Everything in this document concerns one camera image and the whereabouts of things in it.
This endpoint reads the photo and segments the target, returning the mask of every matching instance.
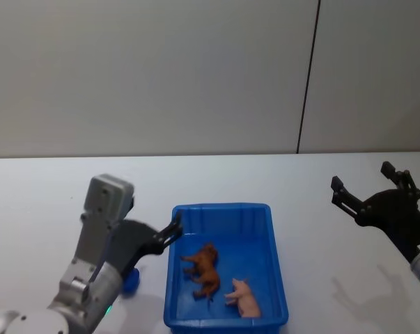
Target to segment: pink toy pig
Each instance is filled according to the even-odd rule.
[[[233,279],[234,292],[226,294],[229,300],[227,305],[238,305],[239,314],[242,318],[259,318],[260,310],[256,299],[251,293],[250,287],[243,280]]]

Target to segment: brown toy horse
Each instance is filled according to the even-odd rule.
[[[212,295],[219,289],[221,281],[215,269],[215,262],[217,260],[217,250],[212,244],[206,244],[202,249],[192,256],[180,257],[182,261],[193,262],[192,268],[183,269],[184,273],[192,275],[199,275],[198,278],[192,277],[192,281],[201,283],[202,289],[194,291],[194,298],[201,298],[206,296],[212,300]]]

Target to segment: white table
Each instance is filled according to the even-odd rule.
[[[420,153],[0,159],[0,310],[51,301],[89,180],[111,173],[136,186],[130,216],[156,228],[177,204],[269,204],[290,310],[283,333],[420,333],[420,284],[408,263],[382,232],[331,204],[333,175],[363,200],[393,188],[384,160],[410,169],[420,188]],[[136,296],[117,301],[96,333],[169,332],[167,253],[140,261]]]

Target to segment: blue plastic bin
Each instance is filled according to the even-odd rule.
[[[169,247],[164,322],[174,334],[278,333],[288,309],[274,240],[272,214],[264,204],[180,205],[184,235]],[[219,252],[216,270],[221,287],[207,299],[195,300],[200,289],[183,273],[189,262],[181,255],[196,253],[206,242]],[[261,318],[240,318],[238,308],[225,305],[232,278],[245,280],[258,301]]]

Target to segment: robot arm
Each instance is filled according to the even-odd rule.
[[[182,235],[180,212],[162,231],[124,219],[134,205],[134,187],[110,175],[91,180],[83,228],[59,292],[46,310],[0,316],[0,334],[89,334],[119,295],[134,265],[160,255]]]
[[[335,176],[331,185],[334,191],[332,203],[353,217],[358,225],[381,229],[411,264],[411,270],[420,280],[420,211],[417,205],[420,190],[408,170],[396,171],[386,161],[381,172],[396,185],[396,189],[382,191],[362,202]]]

